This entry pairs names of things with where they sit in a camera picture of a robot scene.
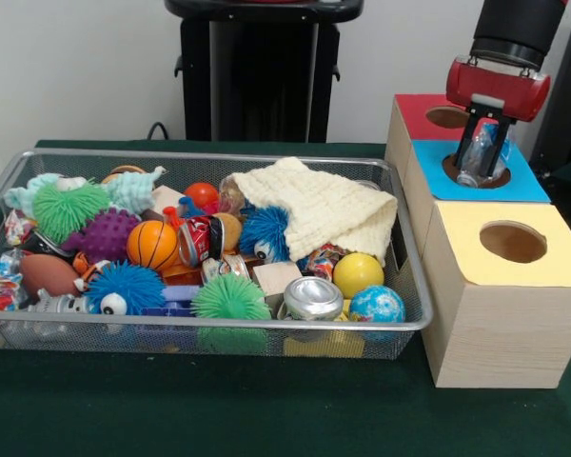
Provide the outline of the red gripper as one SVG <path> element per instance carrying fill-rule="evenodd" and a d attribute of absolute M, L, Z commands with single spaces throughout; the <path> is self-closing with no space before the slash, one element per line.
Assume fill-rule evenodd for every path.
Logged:
<path fill-rule="evenodd" d="M 530 122 L 541 110 L 551 86 L 549 75 L 471 55 L 455 58 L 447 75 L 446 98 L 457 105 L 473 104 L 500 109 L 506 117 Z M 483 109 L 468 109 L 463 136 L 454 156 L 454 166 L 462 170 L 464 156 L 473 142 Z M 487 125 L 487 176 L 501 177 L 509 152 L 510 123 L 501 120 Z"/>

